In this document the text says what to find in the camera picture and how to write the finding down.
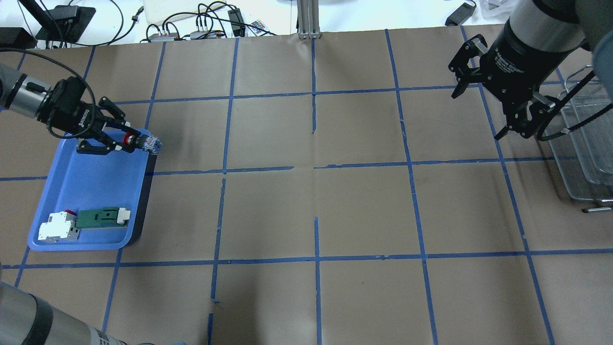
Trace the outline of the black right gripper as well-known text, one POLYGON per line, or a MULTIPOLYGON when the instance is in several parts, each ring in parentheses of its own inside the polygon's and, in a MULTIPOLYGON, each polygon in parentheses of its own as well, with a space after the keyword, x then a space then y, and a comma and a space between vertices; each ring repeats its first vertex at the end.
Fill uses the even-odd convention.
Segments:
POLYGON ((567 101, 535 92, 573 50, 543 52, 527 45, 506 22, 497 39, 488 48, 484 39, 465 41, 448 65, 457 85, 451 94, 455 100, 473 83, 484 87, 503 106, 506 124, 494 136, 500 140, 513 131, 529 139, 560 112, 567 101), (480 57, 480 68, 469 61, 480 57))

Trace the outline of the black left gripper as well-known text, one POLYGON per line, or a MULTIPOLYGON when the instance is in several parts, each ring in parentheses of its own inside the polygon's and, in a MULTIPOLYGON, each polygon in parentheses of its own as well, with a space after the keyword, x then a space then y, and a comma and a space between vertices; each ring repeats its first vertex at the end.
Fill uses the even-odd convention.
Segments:
POLYGON ((94 109, 91 103, 82 101, 85 90, 85 83, 77 77, 58 81, 44 96, 39 107, 39 122, 83 139, 77 146, 79 154, 105 156, 113 151, 133 153, 136 150, 133 143, 114 139, 105 141, 109 135, 104 129, 120 130, 122 138, 128 139, 139 138, 142 133, 131 127, 125 119, 125 112, 108 97, 101 97, 98 102, 101 111, 94 109))

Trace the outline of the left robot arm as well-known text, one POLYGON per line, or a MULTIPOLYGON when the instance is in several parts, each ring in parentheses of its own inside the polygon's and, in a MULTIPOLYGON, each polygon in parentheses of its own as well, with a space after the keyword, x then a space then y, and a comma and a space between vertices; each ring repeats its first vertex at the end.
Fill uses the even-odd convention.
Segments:
POLYGON ((74 71, 50 86, 1 66, 1 106, 61 138, 28 234, 30 249, 120 249, 140 235, 140 199, 160 140, 131 127, 109 98, 83 101, 88 90, 74 71))

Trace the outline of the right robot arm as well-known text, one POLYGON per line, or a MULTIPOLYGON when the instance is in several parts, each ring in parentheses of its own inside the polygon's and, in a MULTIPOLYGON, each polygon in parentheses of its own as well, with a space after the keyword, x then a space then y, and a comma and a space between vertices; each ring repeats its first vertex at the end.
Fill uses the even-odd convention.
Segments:
POLYGON ((545 135, 561 109, 595 77, 591 71, 566 96, 545 96, 539 88, 552 72, 581 46, 589 44, 571 0, 522 0, 511 13, 495 42, 488 45, 478 34, 463 43, 448 65, 457 87, 452 98, 462 95, 468 85, 483 85, 503 106, 506 124, 496 134, 500 140, 514 131, 528 139, 553 140, 579 129, 604 115, 611 104, 578 124, 545 135))

